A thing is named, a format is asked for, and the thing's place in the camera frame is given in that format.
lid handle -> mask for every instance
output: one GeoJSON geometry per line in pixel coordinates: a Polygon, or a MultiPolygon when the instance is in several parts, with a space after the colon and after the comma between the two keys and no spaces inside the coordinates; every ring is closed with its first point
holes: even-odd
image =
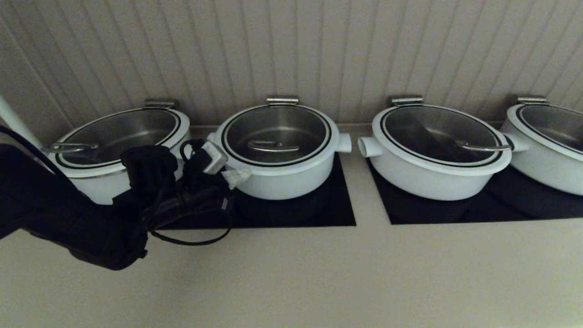
{"type": "Polygon", "coordinates": [[[297,105],[300,103],[300,99],[298,99],[297,96],[269,96],[267,97],[267,103],[270,105],[275,104],[297,105]]]}
{"type": "Polygon", "coordinates": [[[516,96],[516,102],[519,104],[549,104],[545,96],[525,95],[516,96]]]}
{"type": "Polygon", "coordinates": [[[99,148],[99,144],[71,144],[69,142],[55,142],[54,144],[42,147],[40,150],[45,153],[71,153],[71,152],[81,152],[89,151],[99,148]]]}
{"type": "Polygon", "coordinates": [[[170,98],[148,98],[144,100],[142,109],[175,109],[178,110],[178,100],[170,98]]]}
{"type": "Polygon", "coordinates": [[[499,152],[499,151],[509,151],[512,150],[511,145],[502,146],[475,146],[470,145],[467,141],[456,140],[455,144],[463,149],[476,152],[499,152]]]}
{"type": "Polygon", "coordinates": [[[267,140],[251,140],[247,147],[260,152],[297,152],[299,146],[283,146],[281,142],[267,140]]]}
{"type": "Polygon", "coordinates": [[[389,106],[423,105],[423,96],[405,95],[389,97],[389,106]]]}

pot lid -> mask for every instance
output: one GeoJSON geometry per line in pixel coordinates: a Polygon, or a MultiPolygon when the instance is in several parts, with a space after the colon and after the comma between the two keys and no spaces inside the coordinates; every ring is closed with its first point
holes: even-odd
{"type": "Polygon", "coordinates": [[[285,166],[320,153],[331,128],[314,110],[295,104],[270,104],[244,111],[223,130],[223,148],[237,160],[257,166],[285,166]]]}
{"type": "Polygon", "coordinates": [[[520,122],[544,139],[583,154],[583,114],[546,104],[526,105],[517,111],[520,122]]]}
{"type": "Polygon", "coordinates": [[[470,115],[424,104],[397,106],[381,120],[385,136],[413,156],[453,166],[486,165],[497,152],[473,151],[459,144],[501,145],[496,135],[470,115]]]}
{"type": "Polygon", "coordinates": [[[168,141],[179,125],[180,117],[170,110],[123,111],[93,121],[60,140],[65,144],[96,145],[94,149],[60,153],[56,159],[60,165],[75,169],[113,165],[120,162],[126,149],[168,141]]]}

metal hinge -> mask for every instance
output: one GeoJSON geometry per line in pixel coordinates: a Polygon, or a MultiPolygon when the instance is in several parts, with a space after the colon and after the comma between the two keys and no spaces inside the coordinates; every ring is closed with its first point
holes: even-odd
{"type": "Polygon", "coordinates": [[[275,104],[290,104],[290,105],[297,105],[300,103],[300,100],[297,96],[268,96],[267,103],[270,105],[275,104]]]}
{"type": "Polygon", "coordinates": [[[148,98],[142,109],[178,109],[178,100],[170,98],[148,98]]]}
{"type": "Polygon", "coordinates": [[[528,105],[532,105],[532,104],[549,104],[549,102],[547,102],[545,96],[535,96],[535,95],[533,95],[533,96],[531,96],[531,95],[527,95],[527,96],[517,96],[516,103],[519,103],[519,104],[528,104],[528,105]]]}
{"type": "Polygon", "coordinates": [[[423,96],[406,95],[389,97],[389,106],[423,105],[423,96]]]}

black glass cooktop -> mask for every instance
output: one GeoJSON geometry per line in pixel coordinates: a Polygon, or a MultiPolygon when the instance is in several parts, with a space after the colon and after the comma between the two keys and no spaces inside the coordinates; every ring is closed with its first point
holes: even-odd
{"type": "Polygon", "coordinates": [[[550,188],[508,166],[477,195],[459,201],[430,200],[386,181],[367,159],[391,224],[529,221],[583,217],[583,196],[550,188]]]}
{"type": "MultiPolygon", "coordinates": [[[[309,226],[356,226],[354,212],[340,164],[334,154],[332,173],[316,190],[290,200],[263,200],[235,189],[231,216],[233,228],[285,228],[309,226]]],[[[225,228],[217,215],[185,217],[161,229],[225,228]]]]}

countertop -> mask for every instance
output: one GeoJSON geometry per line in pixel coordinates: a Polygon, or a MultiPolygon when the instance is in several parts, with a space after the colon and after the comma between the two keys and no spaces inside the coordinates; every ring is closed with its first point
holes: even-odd
{"type": "Polygon", "coordinates": [[[19,231],[0,241],[0,326],[583,327],[583,219],[391,225],[356,148],[368,132],[342,129],[356,227],[150,237],[122,271],[19,231]]]}

